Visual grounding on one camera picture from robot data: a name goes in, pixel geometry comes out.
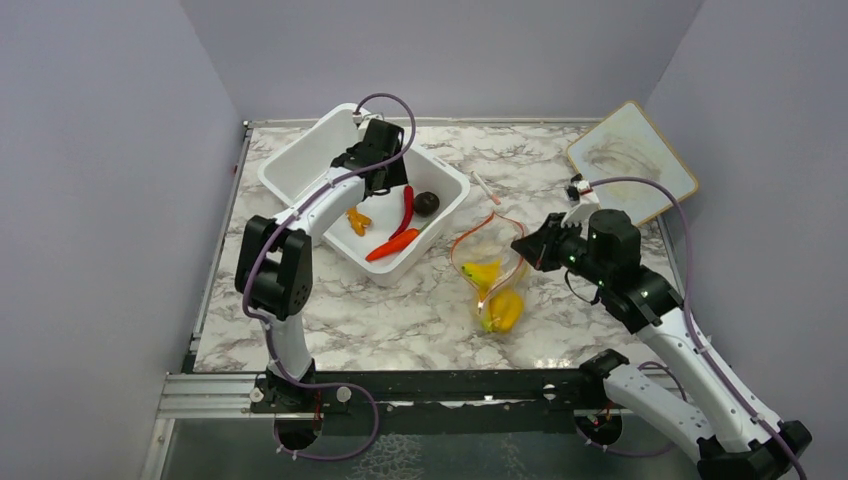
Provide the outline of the red chili pepper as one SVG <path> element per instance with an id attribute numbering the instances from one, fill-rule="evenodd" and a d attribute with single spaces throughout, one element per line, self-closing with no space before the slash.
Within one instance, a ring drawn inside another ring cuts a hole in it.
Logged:
<path id="1" fill-rule="evenodd" d="M 396 238 L 407 230 L 414 215 L 414 189 L 411 185 L 406 185 L 403 190 L 403 216 L 396 230 L 389 237 L 390 240 Z"/>

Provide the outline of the clear zip bag orange zipper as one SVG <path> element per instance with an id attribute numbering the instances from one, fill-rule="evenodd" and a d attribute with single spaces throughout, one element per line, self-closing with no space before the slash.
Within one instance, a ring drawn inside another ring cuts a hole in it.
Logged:
<path id="1" fill-rule="evenodd" d="M 493 211 L 451 246 L 451 264 L 471 287 L 473 312 L 486 333 L 511 332 L 525 312 L 528 264 L 512 243 L 526 234 L 524 224 Z"/>

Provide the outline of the small yellow banana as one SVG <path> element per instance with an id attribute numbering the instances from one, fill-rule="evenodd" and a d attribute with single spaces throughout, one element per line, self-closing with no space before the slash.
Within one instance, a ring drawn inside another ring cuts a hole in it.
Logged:
<path id="1" fill-rule="evenodd" d="M 461 265 L 460 271 L 473 285 L 484 291 L 489 290 L 500 276 L 501 262 L 499 260 L 490 263 L 466 262 Z"/>

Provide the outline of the dark brown round fruit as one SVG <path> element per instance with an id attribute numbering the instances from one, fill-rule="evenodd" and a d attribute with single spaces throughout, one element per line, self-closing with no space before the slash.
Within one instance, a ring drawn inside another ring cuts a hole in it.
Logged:
<path id="1" fill-rule="evenodd" d="M 416 215 L 422 218 L 429 218 L 438 212 L 441 201 L 435 193 L 425 191 L 414 197 L 412 206 Z"/>

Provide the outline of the large yellow banana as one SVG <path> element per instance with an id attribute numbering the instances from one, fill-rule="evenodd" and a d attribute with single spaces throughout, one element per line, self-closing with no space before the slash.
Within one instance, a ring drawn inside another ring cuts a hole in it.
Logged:
<path id="1" fill-rule="evenodd" d="M 509 333 L 524 311 L 523 298 L 511 288 L 495 294 L 483 309 L 483 329 L 489 333 Z"/>

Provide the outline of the small orange food piece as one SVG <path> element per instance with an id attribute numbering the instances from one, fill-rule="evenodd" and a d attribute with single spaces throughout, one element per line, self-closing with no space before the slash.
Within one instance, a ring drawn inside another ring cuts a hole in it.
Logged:
<path id="1" fill-rule="evenodd" d="M 364 237 L 367 229 L 372 225 L 372 220 L 360 213 L 356 207 L 349 209 L 346 216 L 353 232 L 359 237 Z"/>

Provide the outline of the orange carrot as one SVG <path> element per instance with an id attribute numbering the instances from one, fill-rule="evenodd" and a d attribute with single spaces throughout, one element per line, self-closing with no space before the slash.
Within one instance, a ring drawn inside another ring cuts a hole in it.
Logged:
<path id="1" fill-rule="evenodd" d="M 400 253 L 407 248 L 420 235 L 420 233 L 421 230 L 419 228 L 406 229 L 383 244 L 377 246 L 366 255 L 365 260 L 367 262 L 374 262 L 387 256 Z"/>

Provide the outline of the yellow bell pepper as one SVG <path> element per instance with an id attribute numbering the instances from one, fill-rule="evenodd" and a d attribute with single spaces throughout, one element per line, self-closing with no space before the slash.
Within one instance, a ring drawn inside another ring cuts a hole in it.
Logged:
<path id="1" fill-rule="evenodd" d="M 527 263 L 521 263 L 518 267 L 511 270 L 508 275 L 504 275 L 497 285 L 497 290 L 514 289 L 518 287 L 527 275 Z"/>

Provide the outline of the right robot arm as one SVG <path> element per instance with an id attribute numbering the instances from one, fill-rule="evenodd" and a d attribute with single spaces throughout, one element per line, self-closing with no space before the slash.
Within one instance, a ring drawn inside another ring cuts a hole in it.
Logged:
<path id="1" fill-rule="evenodd" d="M 778 479 L 793 468 L 810 431 L 768 409 L 714 353 L 686 318 L 680 294 L 642 264 L 641 234 L 627 214 L 601 209 L 586 227 L 567 226 L 564 218 L 549 215 L 512 249 L 539 271 L 563 268 L 595 285 L 595 302 L 648 346 L 691 397 L 655 384 L 608 349 L 581 365 L 579 398 L 631 410 L 683 451 L 703 479 Z"/>

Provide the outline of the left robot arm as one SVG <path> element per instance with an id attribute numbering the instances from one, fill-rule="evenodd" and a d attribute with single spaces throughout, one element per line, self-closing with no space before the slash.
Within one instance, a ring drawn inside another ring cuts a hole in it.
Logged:
<path id="1" fill-rule="evenodd" d="M 403 156 L 411 143 L 402 127 L 370 121 L 304 199 L 273 218 L 255 216 L 245 228 L 236 287 L 244 313 L 262 326 L 268 371 L 281 378 L 275 393 L 290 410 L 306 408 L 314 397 L 305 377 L 313 359 L 302 320 L 313 286 L 313 240 L 367 197 L 405 184 Z"/>

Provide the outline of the white marker pink cap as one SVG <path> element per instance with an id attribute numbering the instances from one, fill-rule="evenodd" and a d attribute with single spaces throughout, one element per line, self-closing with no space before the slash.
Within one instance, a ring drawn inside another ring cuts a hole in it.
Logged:
<path id="1" fill-rule="evenodd" d="M 480 186 L 480 188 L 485 193 L 487 198 L 494 205 L 500 205 L 501 204 L 500 198 L 494 193 L 494 191 L 488 186 L 486 181 L 476 171 L 472 171 L 471 176 L 474 179 L 474 181 Z"/>

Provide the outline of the white plastic bin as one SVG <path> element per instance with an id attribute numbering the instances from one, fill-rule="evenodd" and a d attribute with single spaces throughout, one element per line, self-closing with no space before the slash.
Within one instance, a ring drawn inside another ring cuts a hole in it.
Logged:
<path id="1" fill-rule="evenodd" d="M 292 144 L 273 153 L 258 169 L 260 182 L 282 202 L 291 206 L 308 197 L 324 183 L 330 163 L 347 148 L 363 139 L 368 122 L 357 127 L 352 120 L 356 105 L 343 103 L 321 117 Z M 372 220 L 364 237 L 357 236 L 342 215 L 322 236 L 322 241 L 380 286 L 395 283 L 441 237 L 470 190 L 467 177 L 443 162 L 421 144 L 420 133 L 404 154 L 408 181 L 416 194 L 429 191 L 441 201 L 429 218 L 414 217 L 412 227 L 426 229 L 402 252 L 367 262 L 365 257 L 383 244 L 403 216 L 403 188 L 393 187 L 387 195 L 371 196 L 357 209 Z"/>

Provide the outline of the small whiteboard wooden frame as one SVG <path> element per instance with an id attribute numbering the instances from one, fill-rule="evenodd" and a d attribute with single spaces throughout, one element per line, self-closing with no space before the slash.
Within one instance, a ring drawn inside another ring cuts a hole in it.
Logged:
<path id="1" fill-rule="evenodd" d="M 678 201 L 693 195 L 699 183 L 643 108 L 627 101 L 590 128 L 566 149 L 576 172 L 589 182 L 612 177 L 651 180 Z M 635 182 L 616 182 L 599 188 L 603 208 L 622 210 L 641 226 L 672 207 L 656 188 Z"/>

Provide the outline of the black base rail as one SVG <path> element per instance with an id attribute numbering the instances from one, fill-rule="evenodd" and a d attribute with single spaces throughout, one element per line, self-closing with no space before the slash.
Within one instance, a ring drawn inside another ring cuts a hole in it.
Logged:
<path id="1" fill-rule="evenodd" d="M 253 414 L 283 431 L 333 436 L 575 432 L 575 416 L 606 410 L 600 379 L 572 368 L 317 371 L 304 386 L 260 373 Z"/>

